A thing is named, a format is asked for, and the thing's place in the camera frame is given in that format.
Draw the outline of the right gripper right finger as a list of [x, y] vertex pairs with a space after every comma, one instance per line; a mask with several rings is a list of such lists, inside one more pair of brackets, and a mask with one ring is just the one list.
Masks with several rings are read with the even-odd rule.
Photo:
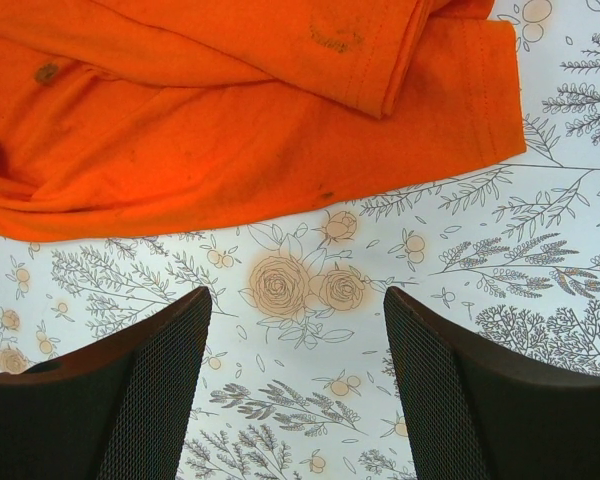
[[384, 318], [420, 479], [600, 479], [600, 377], [537, 361], [397, 287]]

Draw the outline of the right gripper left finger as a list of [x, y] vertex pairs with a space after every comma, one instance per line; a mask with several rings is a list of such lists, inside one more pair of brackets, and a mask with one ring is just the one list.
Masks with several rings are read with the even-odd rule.
[[199, 287], [20, 374], [0, 373], [0, 479], [173, 479], [211, 319]]

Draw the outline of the orange t shirt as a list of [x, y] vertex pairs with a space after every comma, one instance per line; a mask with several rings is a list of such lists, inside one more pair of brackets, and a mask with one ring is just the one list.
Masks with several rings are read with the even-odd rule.
[[249, 224], [522, 154], [489, 1], [0, 1], [0, 236]]

